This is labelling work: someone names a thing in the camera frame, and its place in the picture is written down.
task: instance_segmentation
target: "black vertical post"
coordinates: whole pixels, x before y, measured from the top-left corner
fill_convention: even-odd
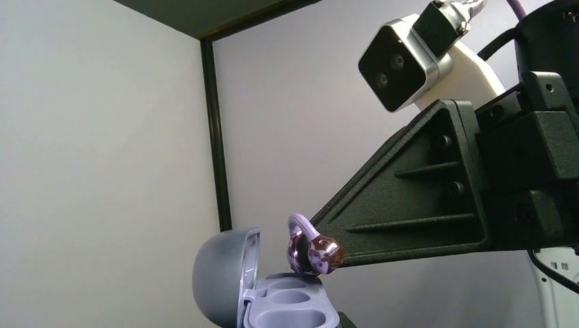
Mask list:
[[[203,61],[203,79],[205,81],[205,96],[207,101],[207,116],[209,119],[209,135],[211,139],[219,228],[221,231],[226,231],[232,228],[231,208],[229,205],[229,191],[227,189],[227,171],[225,169],[225,151],[223,149],[223,134],[221,132],[221,115],[219,113],[213,40],[209,38],[201,40],[201,58]]]

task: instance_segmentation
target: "black textured bracket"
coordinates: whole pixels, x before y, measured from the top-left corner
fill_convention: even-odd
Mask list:
[[[312,218],[343,266],[484,249],[478,132],[469,102],[438,100],[388,140]]]
[[[477,118],[490,250],[579,243],[579,115],[562,78],[523,73]]]

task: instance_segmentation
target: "bolt hole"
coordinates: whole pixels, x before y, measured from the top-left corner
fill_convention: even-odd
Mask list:
[[[520,205],[515,220],[525,227],[532,227],[537,222],[537,214],[529,205]]]

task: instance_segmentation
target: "purple earbud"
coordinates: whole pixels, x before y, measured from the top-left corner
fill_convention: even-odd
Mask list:
[[[294,214],[289,217],[287,227],[289,228],[287,260],[296,273],[327,275],[343,263],[344,252],[338,242],[331,237],[321,235],[303,215]],[[304,236],[309,243],[307,254],[309,265],[300,263],[300,256],[298,256],[299,240]]]

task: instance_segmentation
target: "gray case lid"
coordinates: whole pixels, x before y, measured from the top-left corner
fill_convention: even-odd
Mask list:
[[[245,290],[257,277],[259,228],[229,230],[207,240],[193,266],[193,296],[219,327],[243,327]]]

